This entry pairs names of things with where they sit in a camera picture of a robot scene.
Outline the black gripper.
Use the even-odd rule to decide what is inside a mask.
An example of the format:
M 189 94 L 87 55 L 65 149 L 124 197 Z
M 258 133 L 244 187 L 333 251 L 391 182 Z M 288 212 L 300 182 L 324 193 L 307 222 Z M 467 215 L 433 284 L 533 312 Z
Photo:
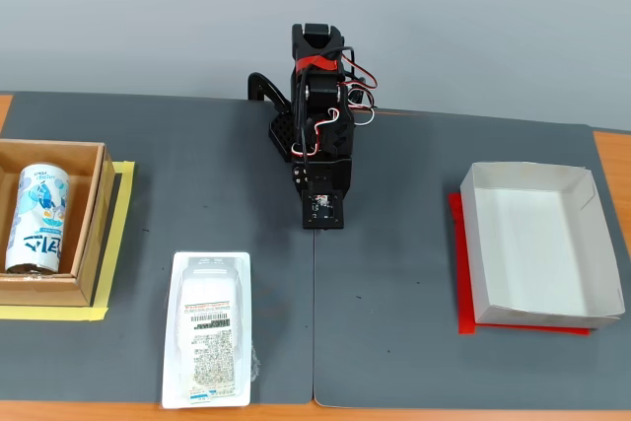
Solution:
M 292 183 L 303 203 L 303 192 L 311 194 L 333 194 L 339 191 L 345 197 L 351 184 L 352 159 L 308 159 L 304 166 L 302 158 L 295 158 L 292 164 Z

